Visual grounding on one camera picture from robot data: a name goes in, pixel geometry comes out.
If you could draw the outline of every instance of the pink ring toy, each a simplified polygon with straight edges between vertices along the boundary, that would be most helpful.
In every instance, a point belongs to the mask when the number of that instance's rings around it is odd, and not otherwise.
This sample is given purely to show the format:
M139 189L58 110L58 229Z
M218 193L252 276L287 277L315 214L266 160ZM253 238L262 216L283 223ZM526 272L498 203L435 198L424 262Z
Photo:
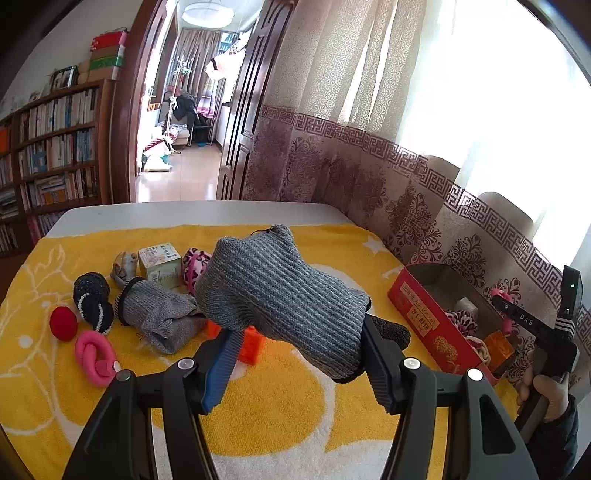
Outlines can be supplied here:
M120 369L115 351L107 338L93 330L78 336L74 352L82 370L95 387L107 387Z

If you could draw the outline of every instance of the red box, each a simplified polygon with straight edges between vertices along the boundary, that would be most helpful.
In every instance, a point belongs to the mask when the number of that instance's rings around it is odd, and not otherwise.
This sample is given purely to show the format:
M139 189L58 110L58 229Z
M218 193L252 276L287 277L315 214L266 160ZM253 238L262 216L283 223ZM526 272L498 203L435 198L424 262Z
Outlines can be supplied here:
M127 30L106 32L92 39L90 51L95 51L99 48L113 47L115 45L125 45L125 40L127 40Z
M468 369L477 368L491 385L495 385L499 378L488 370L445 313L464 297L478 308L479 338L501 329L502 319L494 307L448 265L409 265L402 269L388 292L390 301L408 321L441 370L463 375Z

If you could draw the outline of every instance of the yellow towel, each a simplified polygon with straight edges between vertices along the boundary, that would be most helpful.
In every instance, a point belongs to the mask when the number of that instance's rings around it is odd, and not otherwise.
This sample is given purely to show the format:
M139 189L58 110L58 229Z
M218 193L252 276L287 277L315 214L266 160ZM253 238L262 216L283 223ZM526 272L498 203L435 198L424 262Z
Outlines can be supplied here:
M48 328L55 307L67 305L76 312L74 280L89 271L102 273L113 302L118 290L109 272L122 250L172 242L180 254L189 247L213 252L221 236L242 237L265 227L138 229L44 238L37 244L0 307L0 423L37 480L61 478L103 392L77 366L74 340L59 342ZM365 290L376 315L405 323L386 296L401 264L374 234L353 225L292 231L304 260ZM85 322L79 324L79 331L87 328ZM176 355L162 356L136 330L115 320L108 339L122 367L144 375L191 356L204 337L200 334ZM437 368L414 334L405 353ZM514 415L515 391L505 382L497 391ZM439 410L430 478L441 478L446 444L446 411ZM202 418L220 477L256 472L261 479L378 478L397 421L376 403L366 375L337 385L293 347L270 340L256 366L236 367L222 403ZM160 412L154 414L154 425L155 448L163 451ZM165 462L159 467L168 477Z

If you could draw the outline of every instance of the white table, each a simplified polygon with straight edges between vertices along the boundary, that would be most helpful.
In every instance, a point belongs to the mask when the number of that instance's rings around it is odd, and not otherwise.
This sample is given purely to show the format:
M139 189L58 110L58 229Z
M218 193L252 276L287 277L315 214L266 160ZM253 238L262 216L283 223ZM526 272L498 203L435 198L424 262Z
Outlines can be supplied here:
M152 202L80 207L66 212L48 237L85 235L103 230L167 228L177 225L338 225L351 223L321 203Z

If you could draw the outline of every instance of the gray knitted sock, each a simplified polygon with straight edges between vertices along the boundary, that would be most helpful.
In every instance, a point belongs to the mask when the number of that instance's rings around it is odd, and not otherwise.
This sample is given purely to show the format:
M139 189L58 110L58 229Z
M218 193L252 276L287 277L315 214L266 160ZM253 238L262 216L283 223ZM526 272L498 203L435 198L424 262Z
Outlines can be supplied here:
M141 277L125 283L115 300L115 315L166 354L177 352L206 323L192 296L166 290Z
M241 240L221 238L195 285L195 299L220 326L254 325L295 346L336 381L363 371L361 328L369 297L306 264L284 225Z

